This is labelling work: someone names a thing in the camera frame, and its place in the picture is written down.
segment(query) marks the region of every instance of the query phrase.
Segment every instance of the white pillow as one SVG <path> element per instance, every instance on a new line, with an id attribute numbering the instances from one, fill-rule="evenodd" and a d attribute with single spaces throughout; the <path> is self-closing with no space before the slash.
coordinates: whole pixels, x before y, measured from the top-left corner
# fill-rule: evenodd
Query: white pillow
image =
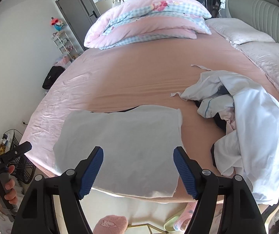
<path id="1" fill-rule="evenodd" d="M 233 46 L 263 70 L 279 92 L 279 43 L 250 42 Z"/>
<path id="2" fill-rule="evenodd" d="M 211 18 L 205 22 L 218 34 L 237 45 L 253 41 L 275 42 L 270 35 L 254 29 L 252 26 L 237 18 Z"/>

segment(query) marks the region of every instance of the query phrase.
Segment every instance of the door frame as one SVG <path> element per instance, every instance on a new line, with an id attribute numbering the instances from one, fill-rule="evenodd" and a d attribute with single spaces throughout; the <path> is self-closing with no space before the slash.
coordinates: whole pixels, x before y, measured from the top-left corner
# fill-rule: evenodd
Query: door frame
<path id="1" fill-rule="evenodd" d="M 90 20 L 90 15 L 89 15 L 89 13 L 88 13 L 88 11 L 87 11 L 85 5 L 82 3 L 81 0 L 78 0 L 78 1 L 79 1 L 80 5 L 81 5 L 82 9 L 84 10 L 84 12 L 85 12 L 85 14 L 86 14 L 88 20 L 90 21 L 91 25 L 93 25 L 93 22 L 92 22 L 92 20 Z M 91 2 L 92 6 L 93 6 L 93 8 L 94 8 L 94 10 L 95 10 L 95 13 L 96 13 L 97 17 L 100 17 L 100 13 L 99 13 L 98 8 L 96 7 L 94 1 L 93 1 L 93 0 L 89 0 L 89 1 Z M 70 30 L 72 31 L 73 35 L 74 35 L 75 38 L 77 39 L 78 43 L 80 44 L 81 48 L 83 49 L 83 51 L 87 50 L 88 48 L 84 46 L 84 43 L 81 43 L 81 41 L 80 41 L 79 38 L 78 38 L 78 35 L 76 34 L 75 30 L 73 29 L 73 27 L 72 27 L 72 25 L 71 25 L 71 23 L 69 23 L 69 20 L 67 19 L 67 17 L 66 17 L 66 15 L 65 15 L 64 11 L 62 10 L 62 7 L 61 7 L 60 4 L 59 4 L 59 0 L 56 0 L 55 2 L 56 2 L 57 7 L 59 8 L 61 14 L 63 15 L 64 19 L 66 20 L 66 22 L 67 22 L 67 24 L 68 24 Z"/>

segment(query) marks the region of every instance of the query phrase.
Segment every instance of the floor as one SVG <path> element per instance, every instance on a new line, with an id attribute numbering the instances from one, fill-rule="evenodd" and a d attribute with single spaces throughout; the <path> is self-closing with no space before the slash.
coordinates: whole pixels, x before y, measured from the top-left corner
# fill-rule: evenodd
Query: floor
<path id="1" fill-rule="evenodd" d="M 67 234 L 58 196 L 54 196 L 54 203 L 60 234 Z M 186 203 L 160 204 L 131 198 L 117 198 L 97 190 L 91 190 L 90 194 L 81 201 L 81 206 L 92 230 L 97 222 L 107 215 L 125 216 L 129 224 L 150 223 L 163 229 L 165 221 L 170 216 L 184 209 Z M 147 227 L 138 227 L 126 231 L 126 234 L 139 233 L 149 234 L 149 230 Z"/>

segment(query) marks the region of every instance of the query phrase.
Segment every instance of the fuzzy pink slipper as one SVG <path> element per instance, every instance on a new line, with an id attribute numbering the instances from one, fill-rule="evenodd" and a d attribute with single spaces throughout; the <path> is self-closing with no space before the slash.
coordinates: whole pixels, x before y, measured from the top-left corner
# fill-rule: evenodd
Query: fuzzy pink slipper
<path id="1" fill-rule="evenodd" d="M 105 216 L 100 219 L 93 230 L 94 234 L 124 234 L 128 227 L 125 216 Z"/>
<path id="2" fill-rule="evenodd" d="M 185 231 L 190 219 L 192 219 L 194 210 L 196 208 L 197 202 L 189 202 L 184 209 L 184 212 L 173 224 L 175 230 Z"/>

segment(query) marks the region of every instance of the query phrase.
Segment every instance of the gold metal frame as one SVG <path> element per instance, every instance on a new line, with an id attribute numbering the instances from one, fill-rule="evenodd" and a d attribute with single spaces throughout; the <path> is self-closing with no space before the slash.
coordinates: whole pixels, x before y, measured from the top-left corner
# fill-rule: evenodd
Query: gold metal frame
<path id="1" fill-rule="evenodd" d="M 151 225 L 150 223 L 144 223 L 144 224 L 136 224 L 136 225 L 128 225 L 127 229 L 129 228 L 135 228 L 135 227 L 142 227 L 142 226 L 147 226 L 148 230 L 150 232 L 150 234 L 153 234 L 151 229 L 157 230 L 159 231 L 159 233 L 163 233 L 163 234 L 169 234 L 169 232 L 167 232 L 166 230 L 161 230 L 153 225 Z"/>

